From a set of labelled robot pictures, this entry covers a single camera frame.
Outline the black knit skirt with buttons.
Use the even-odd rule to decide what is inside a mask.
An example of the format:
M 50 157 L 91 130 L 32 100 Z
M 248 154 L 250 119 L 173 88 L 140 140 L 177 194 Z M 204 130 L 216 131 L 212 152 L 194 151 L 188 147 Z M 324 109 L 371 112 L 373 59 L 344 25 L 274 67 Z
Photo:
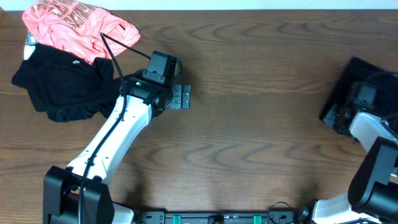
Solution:
M 374 110 L 350 108 L 351 121 L 357 113 L 369 113 L 387 121 L 391 129 L 397 132 L 397 72 L 383 70 L 360 58 L 353 57 L 338 79 L 324 107 L 334 103 L 338 103 L 340 108 L 349 107 L 346 106 L 346 99 L 354 82 L 372 84 L 376 86 L 377 93 Z

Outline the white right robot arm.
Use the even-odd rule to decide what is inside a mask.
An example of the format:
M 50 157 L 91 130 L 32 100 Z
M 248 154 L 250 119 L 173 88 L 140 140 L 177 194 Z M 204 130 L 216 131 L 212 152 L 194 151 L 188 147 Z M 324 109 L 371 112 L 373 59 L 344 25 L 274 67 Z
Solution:
M 369 101 L 327 103 L 321 120 L 363 147 L 366 156 L 348 192 L 318 200 L 307 223 L 397 223 L 397 128 L 389 121 L 392 108 Z

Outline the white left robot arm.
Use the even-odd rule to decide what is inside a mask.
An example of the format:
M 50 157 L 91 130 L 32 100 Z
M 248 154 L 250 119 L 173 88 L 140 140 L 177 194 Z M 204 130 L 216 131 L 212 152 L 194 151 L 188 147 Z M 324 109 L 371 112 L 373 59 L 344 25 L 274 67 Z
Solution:
M 132 223 L 134 211 L 114 202 L 109 188 L 137 135 L 165 110 L 190 107 L 190 85 L 131 77 L 111 115 L 66 168 L 44 177 L 44 223 Z

